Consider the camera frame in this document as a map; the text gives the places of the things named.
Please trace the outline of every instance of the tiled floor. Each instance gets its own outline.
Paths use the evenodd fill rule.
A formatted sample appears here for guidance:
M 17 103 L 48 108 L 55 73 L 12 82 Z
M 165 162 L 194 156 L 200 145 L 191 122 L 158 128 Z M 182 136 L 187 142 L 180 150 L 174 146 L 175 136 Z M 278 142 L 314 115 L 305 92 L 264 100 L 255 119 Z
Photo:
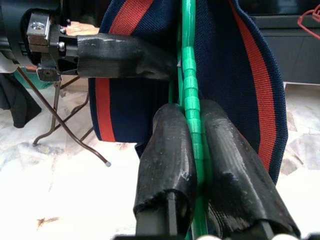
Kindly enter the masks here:
M 53 88 L 42 93 L 52 102 Z M 67 116 L 85 97 L 85 92 L 62 91 L 60 115 Z M 287 85 L 286 98 L 289 141 L 277 188 L 305 236 L 320 231 L 320 88 Z M 99 142 L 90 134 L 85 142 L 111 161 L 109 168 L 63 129 L 33 147 L 51 122 L 40 105 L 42 113 L 23 129 L 12 126 L 9 111 L 0 110 L 0 239 L 133 234 L 139 165 L 133 144 Z M 68 123 L 78 136 L 92 126 L 89 111 L 85 107 Z

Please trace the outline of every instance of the red stripe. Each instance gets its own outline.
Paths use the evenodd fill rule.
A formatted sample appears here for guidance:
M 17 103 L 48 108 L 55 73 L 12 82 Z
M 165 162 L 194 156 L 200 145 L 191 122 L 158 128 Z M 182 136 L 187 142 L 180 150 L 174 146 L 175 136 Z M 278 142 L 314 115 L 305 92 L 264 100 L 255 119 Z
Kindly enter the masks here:
M 253 75 L 260 124 L 260 145 L 258 155 L 261 158 L 265 169 L 269 170 L 277 138 L 275 103 L 270 76 L 265 60 L 255 39 L 236 12 L 233 4 L 230 1 L 229 3 L 240 29 Z
M 131 35 L 152 3 L 153 0 L 127 0 L 113 20 L 109 34 Z M 106 142 L 115 142 L 110 110 L 109 78 L 96 79 L 95 98 L 101 139 Z
M 150 8 L 153 0 L 127 0 L 110 28 L 110 34 L 131 35 Z
M 106 142 L 115 142 L 110 113 L 109 78 L 95 79 L 95 101 L 101 139 Z

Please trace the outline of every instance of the green plastic tube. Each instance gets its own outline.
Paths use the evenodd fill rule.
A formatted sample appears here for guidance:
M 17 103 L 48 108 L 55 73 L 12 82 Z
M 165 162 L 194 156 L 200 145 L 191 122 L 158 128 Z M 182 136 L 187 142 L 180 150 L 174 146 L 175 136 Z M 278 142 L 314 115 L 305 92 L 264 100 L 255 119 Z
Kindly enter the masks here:
M 200 119 L 200 101 L 196 77 L 196 60 L 194 51 L 196 22 L 196 0 L 182 0 L 182 71 L 183 103 L 185 117 L 190 129 L 193 154 L 196 165 L 198 190 L 205 182 L 204 154 L 202 145 L 202 127 Z M 198 191 L 195 203 L 194 219 L 191 225 L 192 237 L 197 239 L 208 234 L 205 200 Z

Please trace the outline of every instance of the black tape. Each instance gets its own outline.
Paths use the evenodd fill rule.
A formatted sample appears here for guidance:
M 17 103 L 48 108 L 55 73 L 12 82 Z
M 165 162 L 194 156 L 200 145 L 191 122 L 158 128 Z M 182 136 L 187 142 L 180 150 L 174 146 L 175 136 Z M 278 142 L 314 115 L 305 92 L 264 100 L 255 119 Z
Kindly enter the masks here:
M 165 205 L 169 193 L 178 196 L 178 226 L 185 235 L 194 214 L 197 172 L 188 124 L 176 104 L 166 104 L 153 119 L 153 135 L 140 159 L 135 215 Z
M 257 153 L 215 102 L 201 101 L 209 158 L 208 216 L 220 237 L 267 221 L 275 234 L 300 232 Z
M 81 77 L 177 79 L 172 54 L 133 36 L 78 36 L 78 56 Z

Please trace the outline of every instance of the white object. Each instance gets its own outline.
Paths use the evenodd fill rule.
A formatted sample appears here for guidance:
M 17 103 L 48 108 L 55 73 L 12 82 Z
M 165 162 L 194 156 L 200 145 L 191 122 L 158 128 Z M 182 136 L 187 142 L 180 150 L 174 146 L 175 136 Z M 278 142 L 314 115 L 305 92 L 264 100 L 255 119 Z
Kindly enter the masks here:
M 274 238 L 272 238 L 272 240 L 298 240 L 298 239 L 288 234 L 279 234 Z
M 221 240 L 221 238 L 218 238 L 213 235 L 204 235 L 204 236 L 199 237 L 197 240 Z
M 6 58 L 2 52 L 0 52 L 0 74 L 11 74 L 18 68 L 17 64 Z

